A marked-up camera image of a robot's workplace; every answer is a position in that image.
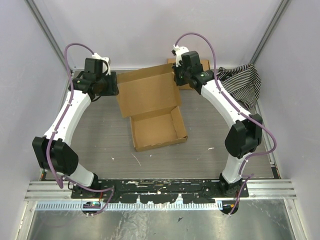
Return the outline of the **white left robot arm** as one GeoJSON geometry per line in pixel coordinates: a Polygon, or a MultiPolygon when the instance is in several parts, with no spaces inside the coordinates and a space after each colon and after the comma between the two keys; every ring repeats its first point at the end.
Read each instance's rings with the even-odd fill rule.
{"type": "Polygon", "coordinates": [[[40,168],[50,171],[60,187],[67,180],[80,196],[93,199],[103,195],[97,174],[81,165],[71,142],[89,105],[100,97],[118,94],[117,74],[111,70],[110,59],[94,53],[85,59],[84,70],[71,79],[66,100],[53,124],[43,136],[33,139],[32,147],[40,168]]]}

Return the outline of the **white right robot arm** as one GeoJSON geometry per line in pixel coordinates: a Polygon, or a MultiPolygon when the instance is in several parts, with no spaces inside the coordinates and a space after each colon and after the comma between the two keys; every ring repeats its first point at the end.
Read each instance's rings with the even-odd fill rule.
{"type": "Polygon", "coordinates": [[[240,106],[223,87],[214,71],[204,70],[196,51],[175,46],[172,54],[175,57],[172,69],[176,85],[189,85],[207,99],[229,127],[224,141],[228,158],[218,185],[223,196],[232,197],[241,187],[248,156],[262,142],[263,119],[259,114],[251,115],[240,106]]]}

